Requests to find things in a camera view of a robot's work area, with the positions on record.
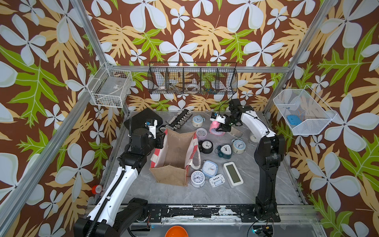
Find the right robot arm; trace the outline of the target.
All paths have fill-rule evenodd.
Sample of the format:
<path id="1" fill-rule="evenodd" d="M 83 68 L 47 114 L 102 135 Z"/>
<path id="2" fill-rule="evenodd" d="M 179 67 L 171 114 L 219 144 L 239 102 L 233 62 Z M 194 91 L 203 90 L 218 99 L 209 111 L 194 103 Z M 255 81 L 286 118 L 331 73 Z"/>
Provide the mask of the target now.
<path id="1" fill-rule="evenodd" d="M 259 139 L 254 159 L 260 169 L 259 191 L 256 196 L 254 216 L 259 221 L 280 222 L 275 197 L 276 175 L 284 159 L 285 139 L 277 135 L 259 118 L 251 106 L 241 105 L 239 99 L 229 102 L 230 115 L 213 112 L 210 120 L 219 123 L 216 131 L 230 132 L 232 126 L 246 125 Z"/>

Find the white rectangular digital clock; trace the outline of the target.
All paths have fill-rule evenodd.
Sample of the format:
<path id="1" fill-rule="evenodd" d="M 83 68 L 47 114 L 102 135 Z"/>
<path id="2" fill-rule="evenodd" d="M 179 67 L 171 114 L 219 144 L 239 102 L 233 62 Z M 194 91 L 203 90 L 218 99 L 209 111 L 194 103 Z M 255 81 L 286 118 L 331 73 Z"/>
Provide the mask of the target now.
<path id="1" fill-rule="evenodd" d="M 231 188 L 244 184 L 244 180 L 234 162 L 223 164 L 223 171 Z"/>

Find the canvas bag with red sides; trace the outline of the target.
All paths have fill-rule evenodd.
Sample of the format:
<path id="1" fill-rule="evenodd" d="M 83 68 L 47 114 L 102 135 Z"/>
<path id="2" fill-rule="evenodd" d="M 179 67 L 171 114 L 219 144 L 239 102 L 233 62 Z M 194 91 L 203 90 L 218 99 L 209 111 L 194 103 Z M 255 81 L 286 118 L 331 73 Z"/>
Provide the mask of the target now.
<path id="1" fill-rule="evenodd" d="M 163 148 L 155 149 L 151 157 L 150 172 L 156 182 L 173 186 L 187 186 L 189 172 L 199 170 L 201 156 L 194 131 L 177 133 L 167 129 Z"/>

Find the pink twin-bell alarm clock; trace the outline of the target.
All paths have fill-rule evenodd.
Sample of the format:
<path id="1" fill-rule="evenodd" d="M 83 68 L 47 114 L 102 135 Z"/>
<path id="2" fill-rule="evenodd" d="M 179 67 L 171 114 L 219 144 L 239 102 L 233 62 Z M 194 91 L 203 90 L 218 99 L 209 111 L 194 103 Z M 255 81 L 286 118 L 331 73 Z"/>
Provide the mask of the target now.
<path id="1" fill-rule="evenodd" d="M 218 131 L 217 129 L 219 128 L 220 123 L 217 121 L 213 121 L 210 125 L 209 132 L 213 135 L 216 136 L 223 136 L 225 134 L 224 131 Z"/>

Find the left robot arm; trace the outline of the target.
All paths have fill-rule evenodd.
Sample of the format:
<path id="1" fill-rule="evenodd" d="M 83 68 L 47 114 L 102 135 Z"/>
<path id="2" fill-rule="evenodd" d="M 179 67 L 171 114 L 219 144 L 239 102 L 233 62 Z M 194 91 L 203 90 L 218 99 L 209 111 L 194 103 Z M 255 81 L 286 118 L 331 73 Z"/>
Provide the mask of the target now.
<path id="1" fill-rule="evenodd" d="M 157 131 L 158 122 L 146 119 L 143 127 L 129 131 L 129 143 L 117 157 L 119 167 L 110 186 L 86 218 L 74 225 L 76 237 L 119 237 L 137 220 L 148 217 L 148 201 L 133 198 L 122 211 L 121 203 L 136 180 L 148 155 L 163 147 L 165 133 Z"/>

